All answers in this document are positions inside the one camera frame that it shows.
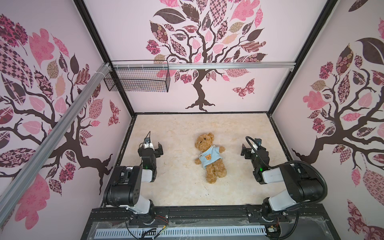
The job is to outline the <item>brown teddy bear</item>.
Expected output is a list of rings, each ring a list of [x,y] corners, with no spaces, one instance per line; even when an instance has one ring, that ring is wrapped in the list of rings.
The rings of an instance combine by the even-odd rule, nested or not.
[[[215,136],[213,133],[207,133],[200,135],[196,142],[195,142],[195,148],[200,151],[200,154],[208,150],[211,146],[214,145],[214,139]],[[223,146],[216,146],[220,147],[220,155],[225,152],[225,147]],[[199,160],[199,157],[195,159],[196,165],[201,165],[201,161]],[[214,184],[217,181],[217,178],[224,178],[227,175],[227,169],[224,164],[223,158],[219,159],[218,161],[208,165],[206,168],[206,181],[209,184]]]

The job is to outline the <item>light blue bear shirt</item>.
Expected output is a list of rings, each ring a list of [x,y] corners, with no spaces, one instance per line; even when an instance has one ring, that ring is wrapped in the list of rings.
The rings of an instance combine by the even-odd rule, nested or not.
[[[202,167],[205,169],[208,165],[221,159],[220,147],[211,146],[208,150],[199,155]]]

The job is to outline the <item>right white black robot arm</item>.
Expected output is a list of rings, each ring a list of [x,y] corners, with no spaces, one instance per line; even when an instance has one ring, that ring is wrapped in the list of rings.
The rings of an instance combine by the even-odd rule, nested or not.
[[[309,203],[321,202],[328,194],[323,176],[312,165],[302,161],[289,161],[269,166],[269,152],[263,146],[242,145],[241,156],[253,165],[255,180],[261,185],[284,183],[285,189],[263,200],[261,215],[272,221],[286,211],[297,210]]]

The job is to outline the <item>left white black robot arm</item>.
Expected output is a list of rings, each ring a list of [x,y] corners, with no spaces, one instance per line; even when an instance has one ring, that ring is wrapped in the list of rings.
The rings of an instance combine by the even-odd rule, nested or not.
[[[103,208],[124,208],[136,215],[155,217],[153,201],[141,195],[141,184],[152,183],[157,177],[157,158],[164,154],[158,144],[144,143],[138,149],[142,163],[139,166],[117,166],[103,194]]]

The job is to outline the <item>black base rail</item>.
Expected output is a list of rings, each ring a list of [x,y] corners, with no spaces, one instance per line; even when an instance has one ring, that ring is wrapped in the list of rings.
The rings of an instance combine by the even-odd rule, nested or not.
[[[265,223],[271,221],[287,222],[293,219],[297,212],[301,217],[327,217],[322,204],[309,204],[293,211],[267,213],[261,205],[236,206],[184,206],[184,207],[154,207],[147,215],[134,214],[124,208],[92,209],[86,226],[96,222],[123,223],[127,221],[133,226],[154,226],[166,223],[193,223],[202,220],[247,220],[250,223]]]

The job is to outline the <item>horizontal aluminium rail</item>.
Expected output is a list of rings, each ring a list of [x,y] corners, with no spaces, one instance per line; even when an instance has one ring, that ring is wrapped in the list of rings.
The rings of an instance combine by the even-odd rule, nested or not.
[[[293,69],[296,63],[294,62],[257,62],[257,63],[192,63],[192,64],[144,64],[144,63],[113,63],[113,67],[116,69],[122,68],[157,68],[168,70],[208,70],[208,69]]]

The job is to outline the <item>diagonal aluminium rail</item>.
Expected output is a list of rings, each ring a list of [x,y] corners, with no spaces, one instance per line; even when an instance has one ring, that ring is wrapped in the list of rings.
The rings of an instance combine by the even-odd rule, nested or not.
[[[1,224],[8,218],[11,211],[17,205],[17,202],[31,185],[44,163],[48,160],[55,147],[67,132],[72,122],[74,122],[75,118],[79,115],[82,107],[85,106],[98,84],[100,84],[110,70],[110,63],[103,63],[98,68],[93,74],[91,81],[83,88],[82,93],[74,100],[63,117],[55,125],[52,132],[40,144],[30,160],[24,165],[20,173],[1,195]]]

